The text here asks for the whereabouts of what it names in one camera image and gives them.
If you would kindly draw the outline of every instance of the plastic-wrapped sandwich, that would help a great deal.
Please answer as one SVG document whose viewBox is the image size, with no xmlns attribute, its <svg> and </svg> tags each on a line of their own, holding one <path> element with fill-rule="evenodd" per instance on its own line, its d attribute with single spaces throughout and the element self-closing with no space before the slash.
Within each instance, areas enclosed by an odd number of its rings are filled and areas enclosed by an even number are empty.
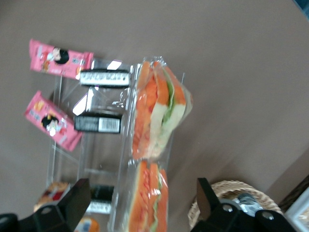
<svg viewBox="0 0 309 232">
<path fill-rule="evenodd" d="M 169 191 L 166 173 L 156 163 L 139 163 L 129 213 L 124 223 L 126 232 L 166 232 Z"/>
<path fill-rule="evenodd" d="M 191 110 L 190 92 L 164 61 L 145 60 L 137 82 L 133 158 L 159 157 L 173 130 Z"/>
</svg>

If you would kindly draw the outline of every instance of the cartoon character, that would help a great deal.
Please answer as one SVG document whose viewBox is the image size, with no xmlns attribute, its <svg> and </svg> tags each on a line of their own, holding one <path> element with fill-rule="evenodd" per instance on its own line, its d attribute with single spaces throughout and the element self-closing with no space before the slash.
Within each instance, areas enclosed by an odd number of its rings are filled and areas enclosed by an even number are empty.
<svg viewBox="0 0 309 232">
<path fill-rule="evenodd" d="M 51 61 L 54 61 L 60 65 L 67 63 L 69 61 L 69 53 L 67 50 L 54 47 L 52 52 L 42 52 L 41 60 L 43 60 L 42 69 L 48 71 Z"/>
<path fill-rule="evenodd" d="M 50 133 L 50 136 L 54 136 L 56 132 L 64 135 L 67 131 L 67 125 L 64 120 L 59 121 L 58 118 L 52 115 L 46 115 L 42 121 L 42 126 Z"/>
</svg>

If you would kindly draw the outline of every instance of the brown surface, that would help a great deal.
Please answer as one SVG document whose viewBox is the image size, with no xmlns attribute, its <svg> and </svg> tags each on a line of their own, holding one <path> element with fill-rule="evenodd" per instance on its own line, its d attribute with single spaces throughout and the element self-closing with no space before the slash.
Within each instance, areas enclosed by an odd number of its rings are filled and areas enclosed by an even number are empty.
<svg viewBox="0 0 309 232">
<path fill-rule="evenodd" d="M 175 134 L 169 231 L 188 231 L 197 177 L 278 203 L 308 175 L 308 162 L 289 168 L 309 147 L 309 24 L 291 0 L 2 0 L 0 213 L 25 217 L 45 187 L 49 138 L 22 113 L 54 79 L 29 71 L 30 38 L 127 63 L 162 55 L 186 72 L 194 108 Z"/>
</svg>

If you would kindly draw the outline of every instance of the wicker basket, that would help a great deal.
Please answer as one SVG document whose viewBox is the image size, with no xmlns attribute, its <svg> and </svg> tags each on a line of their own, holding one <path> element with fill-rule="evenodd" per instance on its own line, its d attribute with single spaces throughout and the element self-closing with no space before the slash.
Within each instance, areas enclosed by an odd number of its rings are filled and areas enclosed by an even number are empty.
<svg viewBox="0 0 309 232">
<path fill-rule="evenodd" d="M 225 198 L 233 200 L 242 193 L 249 193 L 255 197 L 264 209 L 283 214 L 278 205 L 270 197 L 243 182 L 225 180 L 215 183 L 211 185 L 211 187 L 219 199 Z M 188 217 L 190 229 L 192 229 L 198 221 L 202 220 L 196 198 L 189 210 Z"/>
</svg>

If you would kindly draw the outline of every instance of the transparent container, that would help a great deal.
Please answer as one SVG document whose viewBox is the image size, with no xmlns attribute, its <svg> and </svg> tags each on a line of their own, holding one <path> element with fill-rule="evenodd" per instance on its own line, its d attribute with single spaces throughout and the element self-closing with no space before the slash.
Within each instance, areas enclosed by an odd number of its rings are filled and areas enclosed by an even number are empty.
<svg viewBox="0 0 309 232">
<path fill-rule="evenodd" d="M 106 69 L 112 61 L 94 59 L 91 69 Z M 121 70 L 130 72 L 130 86 L 123 89 L 84 87 L 77 80 L 56 77 L 54 103 L 71 118 L 82 112 L 122 114 L 121 132 L 84 132 L 81 142 L 73 152 L 62 149 L 51 141 L 47 183 L 65 181 L 72 184 L 80 178 L 89 178 L 91 186 L 112 186 L 112 203 L 104 212 L 86 213 L 96 219 L 102 231 L 108 225 L 110 232 L 121 232 L 127 217 L 129 199 L 132 197 L 132 180 L 138 161 L 132 159 L 133 120 L 136 104 L 136 81 L 141 65 L 121 63 Z M 173 134 L 155 162 L 167 169 Z"/>
</svg>

